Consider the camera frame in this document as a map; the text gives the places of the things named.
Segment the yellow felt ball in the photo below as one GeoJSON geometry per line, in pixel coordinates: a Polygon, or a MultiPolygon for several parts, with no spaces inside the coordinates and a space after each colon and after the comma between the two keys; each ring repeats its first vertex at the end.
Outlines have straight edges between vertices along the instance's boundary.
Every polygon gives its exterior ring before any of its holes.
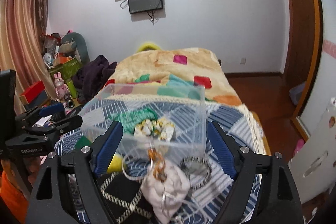
{"type": "Polygon", "coordinates": [[[122,172],[123,169],[123,157],[120,154],[114,154],[108,169],[107,174],[115,173],[115,172],[122,172]]]}

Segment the green knitted glove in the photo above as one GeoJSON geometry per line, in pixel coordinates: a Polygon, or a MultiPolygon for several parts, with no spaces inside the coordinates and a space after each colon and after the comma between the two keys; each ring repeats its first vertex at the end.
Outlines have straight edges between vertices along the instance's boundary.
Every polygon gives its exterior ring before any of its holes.
{"type": "Polygon", "coordinates": [[[114,118],[115,121],[122,124],[123,132],[130,134],[134,134],[135,126],[146,119],[150,121],[157,120],[157,113],[150,108],[144,108],[120,113],[114,118]]]}

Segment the black beret with chain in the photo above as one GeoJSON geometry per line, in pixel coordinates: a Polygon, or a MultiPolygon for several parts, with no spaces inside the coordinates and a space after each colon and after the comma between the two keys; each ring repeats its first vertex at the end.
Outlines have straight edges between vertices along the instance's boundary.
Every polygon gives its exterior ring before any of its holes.
{"type": "Polygon", "coordinates": [[[139,182],[114,172],[102,175],[97,183],[117,223],[155,223],[153,207],[143,196],[139,182]]]}

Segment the floral fabric scrunchie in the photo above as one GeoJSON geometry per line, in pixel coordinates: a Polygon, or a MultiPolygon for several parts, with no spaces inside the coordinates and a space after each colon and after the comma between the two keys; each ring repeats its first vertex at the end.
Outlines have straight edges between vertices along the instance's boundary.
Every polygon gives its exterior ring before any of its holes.
{"type": "Polygon", "coordinates": [[[135,126],[134,136],[153,137],[170,142],[175,136],[175,125],[165,117],[153,121],[146,119],[135,126]]]}

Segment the white drawstring pouch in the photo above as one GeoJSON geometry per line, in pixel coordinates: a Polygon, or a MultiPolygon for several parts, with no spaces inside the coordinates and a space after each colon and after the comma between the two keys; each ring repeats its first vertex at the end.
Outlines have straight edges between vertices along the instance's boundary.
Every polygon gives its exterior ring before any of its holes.
{"type": "Polygon", "coordinates": [[[160,223],[169,223],[182,205],[190,189],[190,182],[182,170],[171,161],[166,161],[166,180],[154,177],[153,170],[147,173],[141,184],[144,198],[153,207],[160,223]]]}

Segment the red box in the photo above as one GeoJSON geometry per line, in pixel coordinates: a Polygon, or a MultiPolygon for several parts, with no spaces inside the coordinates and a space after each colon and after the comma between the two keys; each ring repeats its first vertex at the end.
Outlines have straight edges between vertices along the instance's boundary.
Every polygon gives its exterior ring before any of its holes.
{"type": "Polygon", "coordinates": [[[45,90],[43,81],[37,81],[29,86],[20,96],[19,99],[24,105],[28,105],[33,102],[37,96],[45,90]]]}

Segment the pink rabbit toy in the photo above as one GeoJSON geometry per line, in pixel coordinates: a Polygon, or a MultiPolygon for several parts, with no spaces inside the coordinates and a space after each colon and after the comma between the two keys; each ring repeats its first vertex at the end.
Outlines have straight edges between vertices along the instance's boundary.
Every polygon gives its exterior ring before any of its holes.
{"type": "Polygon", "coordinates": [[[60,100],[63,100],[66,95],[70,94],[70,90],[60,72],[54,74],[54,85],[56,95],[60,100]]]}

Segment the green cardboard box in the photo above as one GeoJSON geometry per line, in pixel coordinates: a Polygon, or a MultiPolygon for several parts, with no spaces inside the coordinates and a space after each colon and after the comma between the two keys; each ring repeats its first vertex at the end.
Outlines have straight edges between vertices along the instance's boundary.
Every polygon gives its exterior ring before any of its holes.
{"type": "Polygon", "coordinates": [[[49,69],[49,74],[52,80],[54,80],[54,74],[61,73],[62,78],[65,82],[72,80],[72,77],[76,75],[77,71],[82,67],[82,64],[78,62],[76,58],[72,58],[65,62],[64,64],[59,64],[53,68],[49,69]]]}

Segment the dark purple blanket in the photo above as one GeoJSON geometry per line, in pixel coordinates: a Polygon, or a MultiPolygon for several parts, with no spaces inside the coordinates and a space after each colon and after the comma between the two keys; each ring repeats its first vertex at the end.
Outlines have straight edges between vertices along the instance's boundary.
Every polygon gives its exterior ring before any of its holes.
{"type": "Polygon", "coordinates": [[[89,102],[104,87],[116,67],[117,62],[109,63],[104,55],[99,55],[94,61],[80,68],[72,76],[78,102],[80,104],[89,102]]]}

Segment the blue patterned bed cover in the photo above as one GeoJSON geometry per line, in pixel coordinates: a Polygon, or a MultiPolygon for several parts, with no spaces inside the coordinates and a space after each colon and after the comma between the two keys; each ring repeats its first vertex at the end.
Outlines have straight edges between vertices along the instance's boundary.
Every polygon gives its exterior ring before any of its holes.
{"type": "MultiPolygon", "coordinates": [[[[159,117],[171,117],[178,133],[178,141],[185,144],[191,131],[199,126],[194,122],[196,105],[187,101],[131,101],[117,97],[93,100],[80,111],[83,121],[94,129],[82,125],[81,128],[66,133],[55,145],[56,152],[62,156],[71,153],[81,137],[95,138],[104,132],[118,114],[136,109],[149,108],[159,117]]],[[[218,122],[223,131],[233,137],[240,146],[253,152],[265,153],[262,144],[263,130],[246,106],[231,107],[218,103],[206,103],[208,122],[218,122]]],[[[193,205],[183,205],[176,213],[178,223],[211,223],[232,188],[233,181],[219,165],[218,157],[210,143],[206,141],[205,154],[212,166],[210,181],[202,188],[193,191],[188,201],[193,205]]]]}

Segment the clear plastic storage box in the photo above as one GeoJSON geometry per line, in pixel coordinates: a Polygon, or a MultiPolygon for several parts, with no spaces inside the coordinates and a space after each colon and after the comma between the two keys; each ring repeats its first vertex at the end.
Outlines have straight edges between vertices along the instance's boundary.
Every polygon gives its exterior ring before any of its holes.
{"type": "Polygon", "coordinates": [[[122,125],[118,153],[145,157],[154,147],[179,163],[206,149],[205,89],[201,86],[109,84],[80,111],[81,131],[90,141],[114,122],[122,125]]]}

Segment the grey plush toy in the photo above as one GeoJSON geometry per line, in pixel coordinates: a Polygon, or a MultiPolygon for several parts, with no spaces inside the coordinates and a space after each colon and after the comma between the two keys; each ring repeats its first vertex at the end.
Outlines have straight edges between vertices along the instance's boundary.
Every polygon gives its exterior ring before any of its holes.
{"type": "Polygon", "coordinates": [[[82,65],[90,62],[85,39],[77,32],[71,32],[62,37],[59,53],[74,55],[82,65]]]}

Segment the colourful fleece blanket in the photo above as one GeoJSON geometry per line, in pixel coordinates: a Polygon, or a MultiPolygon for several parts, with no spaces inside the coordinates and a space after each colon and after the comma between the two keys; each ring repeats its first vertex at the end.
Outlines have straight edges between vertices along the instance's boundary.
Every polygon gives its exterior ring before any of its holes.
{"type": "Polygon", "coordinates": [[[117,64],[106,83],[202,86],[208,100],[230,106],[242,104],[224,75],[219,59],[203,48],[135,53],[117,64]]]}

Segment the white suitcase with stickers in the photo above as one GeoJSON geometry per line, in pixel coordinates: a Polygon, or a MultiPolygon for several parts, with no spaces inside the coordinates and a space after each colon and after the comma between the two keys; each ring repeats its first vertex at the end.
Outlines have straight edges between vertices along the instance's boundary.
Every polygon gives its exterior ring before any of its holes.
{"type": "Polygon", "coordinates": [[[331,98],[314,133],[288,163],[301,203],[335,182],[335,98],[331,98]]]}

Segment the yellow plush behind bed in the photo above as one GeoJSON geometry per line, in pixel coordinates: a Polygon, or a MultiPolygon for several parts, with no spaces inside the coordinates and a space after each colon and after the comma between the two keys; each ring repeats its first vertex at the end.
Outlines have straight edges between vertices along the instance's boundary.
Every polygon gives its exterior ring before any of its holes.
{"type": "Polygon", "coordinates": [[[143,51],[157,51],[157,50],[161,50],[161,47],[158,46],[157,44],[152,43],[152,42],[144,42],[137,49],[137,53],[143,52],[143,51]]]}

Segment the striped brown curtain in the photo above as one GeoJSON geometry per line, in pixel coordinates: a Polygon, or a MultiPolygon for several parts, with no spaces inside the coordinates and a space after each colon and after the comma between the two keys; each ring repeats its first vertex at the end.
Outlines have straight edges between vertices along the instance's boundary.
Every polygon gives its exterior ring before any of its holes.
{"type": "Polygon", "coordinates": [[[1,70],[17,72],[14,109],[25,111],[19,96],[33,83],[43,81],[47,94],[55,97],[49,71],[43,61],[38,0],[1,0],[1,70]]]}

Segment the wooden wardrobe door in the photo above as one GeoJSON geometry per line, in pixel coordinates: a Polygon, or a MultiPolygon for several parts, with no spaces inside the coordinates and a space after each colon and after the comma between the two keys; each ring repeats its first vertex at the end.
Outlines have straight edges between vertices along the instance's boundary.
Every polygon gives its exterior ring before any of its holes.
{"type": "Polygon", "coordinates": [[[290,88],[305,84],[292,118],[307,104],[317,76],[322,52],[321,0],[289,1],[289,45],[284,76],[290,88]]]}

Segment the small black wall monitor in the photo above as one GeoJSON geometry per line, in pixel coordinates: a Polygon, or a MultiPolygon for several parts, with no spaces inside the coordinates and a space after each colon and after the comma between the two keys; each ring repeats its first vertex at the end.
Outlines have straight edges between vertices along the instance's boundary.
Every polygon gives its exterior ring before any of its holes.
{"type": "Polygon", "coordinates": [[[127,2],[130,14],[163,9],[163,0],[127,0],[127,2]]]}

